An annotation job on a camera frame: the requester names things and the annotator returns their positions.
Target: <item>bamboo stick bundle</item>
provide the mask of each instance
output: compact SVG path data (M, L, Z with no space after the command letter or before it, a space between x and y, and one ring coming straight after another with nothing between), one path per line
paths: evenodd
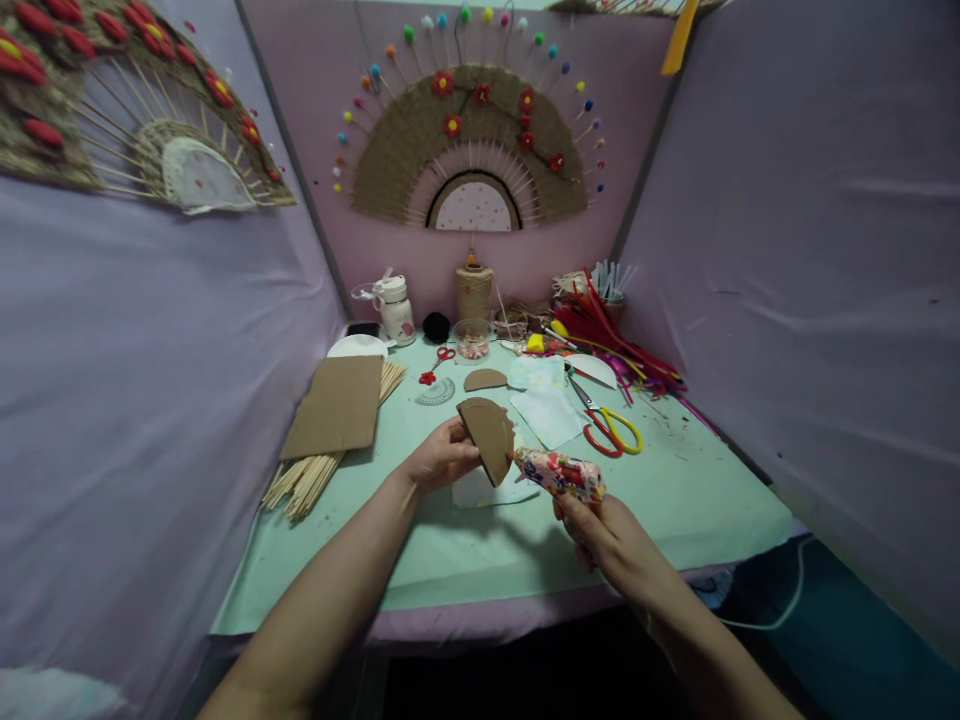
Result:
M381 405L397 389L406 372L403 365L389 362L383 364L380 375ZM346 452L341 450L305 457L286 467L285 463L280 463L270 487L260 501L260 509L275 510L283 498L289 497L284 512L290 522L300 522L317 504L345 454Z

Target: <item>mint green tablecloth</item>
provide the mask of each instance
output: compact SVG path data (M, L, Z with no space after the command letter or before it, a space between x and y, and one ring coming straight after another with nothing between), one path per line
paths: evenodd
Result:
M463 380L477 367L506 373L514 357L494 346L479 366L443 363L457 391L438 407L414 402L424 389L420 374L433 364L436 348L418 339L391 351L407 377L380 409L372 448L348 453L313 512L291 527L280 511L258 515L233 586L212 632L253 632L310 558L346 523L383 478L439 423L456 415L468 396ZM640 455L611 459L583 436L560 452L596 462L610 492L637 515L667 558L680 570L743 560L786 539L790 512L707 428L672 399L655 406L639 398L625 409L617 391L585 378L582 387L601 405L629 418L640 430ZM528 443L536 436L510 404L506 388L471 395L489 397L508 409ZM571 402L580 406L572 388ZM449 490L422 505L383 600L382 610L435 607L551 593L602 582L577 564L570 540L553 518L541 492L517 505L458 510Z

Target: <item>white fabric panel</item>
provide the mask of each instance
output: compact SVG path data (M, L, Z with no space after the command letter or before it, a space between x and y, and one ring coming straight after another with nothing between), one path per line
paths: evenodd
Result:
M156 5L233 70L295 185L233 2ZM343 328L317 235L302 201L188 219L0 178L0 239L0 667L171 717Z
M622 259L632 337L960 658L960 6L700 25Z

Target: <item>yellow-handled scissors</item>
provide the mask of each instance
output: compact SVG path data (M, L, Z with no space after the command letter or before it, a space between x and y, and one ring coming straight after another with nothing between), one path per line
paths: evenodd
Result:
M593 400L590 399L590 396L583 391L583 388L577 385L573 378L570 378L570 384L573 385L573 389L576 390L577 395L580 396L583 404L587 406L587 415L589 415L590 419L593 420L593 424L596 425L597 429L603 433L607 440L613 443L613 450L603 447L600 443L594 440L590 435L590 426L585 425L583 428L583 435L585 438L587 438L588 443L593 445L593 447L607 457L620 457L624 453L636 455L643 450L643 438L640 437L640 432L633 426L633 423L625 420L617 413L611 412L607 408L602 408L597 405ZM623 442L623 438L620 437L617 429L613 426L614 420L619 421L624 427L627 428L627 430L633 433L633 437L637 441L635 447L629 447L625 442Z

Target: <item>purple fabric wall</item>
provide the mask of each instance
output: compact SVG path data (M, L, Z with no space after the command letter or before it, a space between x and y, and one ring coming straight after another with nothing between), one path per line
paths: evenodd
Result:
M631 334L954 661L958 77L954 0L717 11L622 255Z
M404 25L416 29L418 53L426 71L433 67L433 60L420 18L429 13L436 19L438 12L445 11L452 23L459 6L359 3L372 55L369 59L352 2L242 0L242 5L344 287L349 292L361 283L373 282L389 265L407 277L418 319L434 310L455 317L454 269L466 259L470 234L426 230L361 215L351 209L347 193L333 192L331 170L338 155L355 163L362 151L363 132L343 120L344 110L354 110L355 95L374 103L361 90L360 63L379 63L390 87L400 92L404 83L384 48L396 45L405 77L412 80L417 70L403 43ZM481 15L480 7L474 7L474 20L468 25L468 58L472 62L480 58L481 42L487 59L492 58L501 37L496 22L484 31ZM525 75L536 85L547 62L546 49L556 43L559 54L552 61L554 71L567 60L573 69L550 96L571 123L587 98L595 100L592 116L581 118L575 127L582 132L595 117L602 118L602 126L577 147L586 165L600 158L607 164L602 172L586 176L591 187L600 182L606 186L590 210L520 233L476 234L477 256L497 273L503 296L542 300L550 295L553 276L584 265L592 267L613 246L666 92L660 65L672 21L578 16L571 22L569 16L556 13L517 13L518 18L524 16L529 29L519 40L513 36L509 66L514 72L523 70L533 35L542 31L545 42ZM452 27L447 34L455 57ZM436 48L443 57L439 42ZM584 94L574 92L579 80L586 82ZM371 126L370 118L356 114L359 121ZM349 138L346 148L337 144L340 132ZM593 149L597 137L606 140L602 152ZM369 302L354 302L353 310L362 317L376 316Z
M156 5L289 170L233 2ZM0 226L0 667L171 717L343 310L302 202L187 219L2 177Z

